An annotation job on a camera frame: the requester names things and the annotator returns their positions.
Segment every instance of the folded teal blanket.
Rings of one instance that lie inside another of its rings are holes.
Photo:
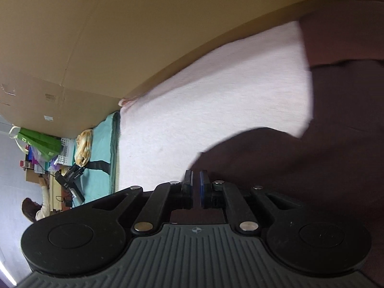
[[[77,186],[83,192],[85,202],[91,202],[115,192],[116,159],[120,135],[120,114],[110,114],[93,129],[90,161],[104,160],[111,164],[111,175],[101,170],[85,169]],[[79,202],[74,199],[73,206]]]

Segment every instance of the white wall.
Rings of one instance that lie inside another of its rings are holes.
[[[25,173],[19,167],[24,154],[15,140],[8,138],[4,130],[6,121],[0,117],[0,248],[4,255],[3,263],[11,276],[20,282],[30,273],[29,266],[20,249],[20,239],[31,224],[22,214],[24,198],[42,203],[41,189],[37,184],[26,182]],[[0,279],[10,284],[0,272]]]

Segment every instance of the person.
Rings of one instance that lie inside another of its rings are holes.
[[[43,192],[43,204],[39,205],[37,202],[32,201],[30,198],[24,199],[22,203],[22,212],[25,217],[32,223],[37,222],[51,214],[51,207],[49,205],[48,187],[45,179],[39,177],[39,185]]]

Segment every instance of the white bag handle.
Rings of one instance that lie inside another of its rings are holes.
[[[16,144],[17,144],[17,146],[20,148],[20,150],[21,150],[24,154],[27,155],[27,154],[29,153],[28,149],[23,148],[23,147],[19,144],[19,142],[17,141],[17,134],[18,134],[18,133],[17,133],[16,135],[14,135],[14,136],[11,136],[11,133],[12,133],[12,131],[13,131],[15,128],[19,128],[19,129],[20,129],[20,127],[13,126],[13,127],[10,129],[10,131],[9,131],[9,133],[8,133],[8,136],[9,136],[9,138],[14,138],[15,141],[16,141]]]

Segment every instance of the gray ribbed panel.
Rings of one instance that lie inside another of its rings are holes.
[[[311,278],[275,262],[258,238],[228,225],[164,225],[156,235],[136,238],[110,268],[85,278],[51,278],[34,272],[20,288],[373,288],[356,272]]]

